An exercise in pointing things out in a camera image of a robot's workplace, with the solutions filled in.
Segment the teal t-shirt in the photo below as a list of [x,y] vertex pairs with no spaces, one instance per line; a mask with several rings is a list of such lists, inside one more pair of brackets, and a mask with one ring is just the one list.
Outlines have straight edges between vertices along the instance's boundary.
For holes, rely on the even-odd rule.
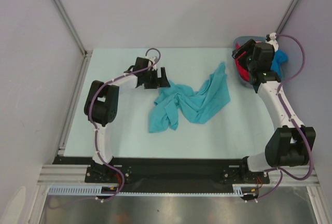
[[205,124],[230,103],[224,62],[209,75],[198,91],[172,81],[170,85],[168,88],[161,88],[159,96],[154,100],[155,106],[148,118],[149,133],[167,129],[175,131],[179,124],[179,111],[190,123]]

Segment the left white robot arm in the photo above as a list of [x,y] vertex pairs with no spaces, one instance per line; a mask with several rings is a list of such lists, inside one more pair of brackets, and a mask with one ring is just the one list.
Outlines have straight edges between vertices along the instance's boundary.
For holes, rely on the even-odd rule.
[[161,56],[143,58],[138,57],[135,64],[125,70],[122,75],[107,82],[94,80],[91,83],[84,105],[84,113],[93,126],[94,155],[91,163],[91,174],[107,183],[114,176],[121,179],[120,173],[110,162],[114,158],[110,141],[108,140],[108,125],[111,124],[118,112],[119,96],[132,89],[143,86],[144,89],[168,88],[165,68],[157,68]]

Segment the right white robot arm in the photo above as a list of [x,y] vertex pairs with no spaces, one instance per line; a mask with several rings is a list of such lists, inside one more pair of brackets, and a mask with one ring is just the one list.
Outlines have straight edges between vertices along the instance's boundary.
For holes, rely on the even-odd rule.
[[307,127],[293,111],[283,90],[282,81],[271,68],[276,44],[249,39],[232,52],[232,57],[248,72],[249,83],[262,99],[274,127],[274,134],[257,155],[246,157],[240,168],[240,179],[252,183],[258,172],[278,170],[281,174],[303,181],[313,171],[312,148],[316,138],[313,127]]

